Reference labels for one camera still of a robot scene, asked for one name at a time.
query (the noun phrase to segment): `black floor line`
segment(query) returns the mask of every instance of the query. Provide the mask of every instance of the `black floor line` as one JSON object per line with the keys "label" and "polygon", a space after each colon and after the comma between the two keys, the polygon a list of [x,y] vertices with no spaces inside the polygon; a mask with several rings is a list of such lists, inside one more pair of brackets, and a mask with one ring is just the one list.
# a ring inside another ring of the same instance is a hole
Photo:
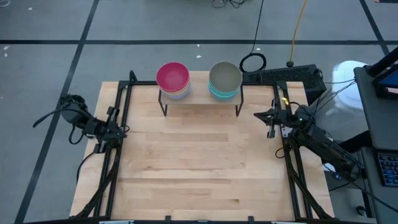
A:
{"label": "black floor line", "polygon": [[387,55],[388,53],[390,53],[390,51],[388,50],[388,47],[383,39],[383,36],[381,35],[380,30],[377,27],[376,22],[373,19],[372,13],[369,10],[368,5],[366,4],[365,0],[359,0],[359,1],[361,3],[363,11],[365,12],[365,15],[368,18],[368,21],[372,27],[374,35],[376,35],[377,40],[380,41],[380,43],[381,43],[380,46],[381,46],[381,49],[382,49],[384,55]]}
{"label": "black floor line", "polygon": [[[93,45],[253,44],[253,40],[86,40]],[[0,40],[0,44],[79,44],[80,40]],[[256,40],[257,44],[290,45],[291,40]],[[398,45],[398,40],[296,40],[296,45]]]}
{"label": "black floor line", "polygon": [[[81,51],[83,50],[84,40],[86,40],[86,38],[87,38],[88,31],[91,26],[91,22],[93,21],[94,14],[95,14],[96,8],[98,6],[98,1],[99,0],[93,1],[93,5],[91,7],[90,13],[88,14],[85,28],[83,29],[83,33],[80,37],[80,41],[79,41],[78,47],[76,49],[75,56],[73,57],[72,64],[70,65],[69,72],[66,77],[65,83],[63,84],[63,88],[62,88],[60,96],[66,95],[69,91],[69,87],[72,82],[73,75],[75,74],[75,70],[76,70],[77,64],[79,62]],[[58,101],[56,109],[59,109],[59,108],[60,108],[60,104]],[[45,161],[45,158],[47,157],[47,153],[49,151],[51,141],[52,141],[52,138],[53,138],[53,135],[55,132],[55,128],[57,127],[59,118],[60,118],[59,113],[53,115],[53,117],[52,117],[49,130],[47,131],[47,134],[45,136],[45,139],[44,139],[44,142],[42,145],[42,149],[40,150],[39,158],[36,161],[36,165],[33,170],[32,176],[30,177],[30,181],[26,188],[24,198],[22,199],[22,203],[19,207],[18,214],[15,219],[15,223],[23,223],[24,222],[27,210],[29,208],[30,201],[32,200],[33,193],[35,191],[37,182],[40,177],[40,173],[43,169],[44,161]]]}

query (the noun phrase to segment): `stacked bowls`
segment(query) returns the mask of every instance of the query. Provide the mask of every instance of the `stacked bowls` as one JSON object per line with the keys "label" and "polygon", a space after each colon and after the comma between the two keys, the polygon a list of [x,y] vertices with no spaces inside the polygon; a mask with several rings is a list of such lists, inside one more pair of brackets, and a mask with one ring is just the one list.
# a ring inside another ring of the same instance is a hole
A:
{"label": "stacked bowls", "polygon": [[210,70],[209,91],[218,100],[230,100],[239,91],[242,80],[241,71],[237,66],[229,62],[220,62]]}
{"label": "stacked bowls", "polygon": [[163,65],[157,71],[156,82],[162,93],[171,99],[182,99],[191,89],[189,71],[185,65],[178,62]]}

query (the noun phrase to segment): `gray floor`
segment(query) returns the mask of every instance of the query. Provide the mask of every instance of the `gray floor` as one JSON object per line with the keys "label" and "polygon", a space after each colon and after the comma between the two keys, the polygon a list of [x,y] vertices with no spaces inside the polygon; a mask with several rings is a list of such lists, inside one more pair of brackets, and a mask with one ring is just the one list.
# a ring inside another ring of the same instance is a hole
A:
{"label": "gray floor", "polygon": [[[12,223],[16,218],[50,119],[35,129],[32,124],[55,108],[78,43],[7,44],[5,40],[79,40],[92,3],[93,0],[11,0],[8,7],[0,8],[1,223]],[[265,0],[258,39],[291,39],[302,3],[303,0]],[[397,44],[398,4],[376,4],[372,0],[366,3],[384,40],[395,40]],[[100,0],[87,40],[251,40],[260,4],[251,0],[239,9],[230,5],[214,9],[211,0]],[[377,40],[357,0],[309,0],[297,39]],[[179,61],[190,70],[209,70],[222,60],[238,64],[250,50],[250,44],[198,46],[193,42],[85,45],[69,92],[82,95],[89,110],[94,111],[101,82],[126,79],[131,69],[138,79],[153,80],[166,62]],[[266,55],[268,68],[285,67],[290,45],[257,45],[255,51]],[[330,80],[336,63],[345,60],[374,63],[382,56],[381,46],[377,44],[297,45],[294,62],[295,65],[315,63],[323,70],[325,79]],[[247,70],[258,66],[259,62],[253,59]],[[68,143],[70,128],[64,120],[59,121],[25,222],[69,215],[76,168],[85,149],[84,141],[76,146]],[[363,203],[360,193],[341,189],[331,196],[337,217],[363,220],[351,208],[341,206]]]}

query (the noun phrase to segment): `wooden table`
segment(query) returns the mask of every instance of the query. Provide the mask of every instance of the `wooden table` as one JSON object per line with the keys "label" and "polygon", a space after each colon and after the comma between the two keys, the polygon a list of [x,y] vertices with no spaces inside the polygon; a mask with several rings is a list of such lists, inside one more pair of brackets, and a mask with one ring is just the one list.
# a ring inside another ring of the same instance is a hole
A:
{"label": "wooden table", "polygon": [[[99,119],[107,118],[117,86],[102,84],[95,110]],[[291,101],[307,103],[302,83],[288,83],[288,88]],[[244,86],[239,117],[233,105],[173,105],[165,117],[158,94],[158,86],[132,88],[113,219],[247,220],[252,215],[257,221],[294,220],[285,161],[275,157],[282,147],[279,130],[267,139],[268,127],[253,116],[271,107],[272,87]],[[88,141],[86,155],[94,145],[95,140]],[[309,191],[333,216],[320,158],[306,148],[300,151]],[[71,215],[98,188],[102,164],[103,154],[84,163]],[[107,198],[106,192],[102,214]]]}

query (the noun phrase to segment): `gray bowl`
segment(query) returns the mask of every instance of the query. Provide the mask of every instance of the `gray bowl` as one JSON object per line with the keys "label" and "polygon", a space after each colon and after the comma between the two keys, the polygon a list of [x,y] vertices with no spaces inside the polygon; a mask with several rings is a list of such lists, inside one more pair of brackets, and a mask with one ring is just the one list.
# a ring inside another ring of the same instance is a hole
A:
{"label": "gray bowl", "polygon": [[237,90],[242,84],[242,74],[237,66],[229,62],[219,62],[210,70],[209,81],[223,93]]}

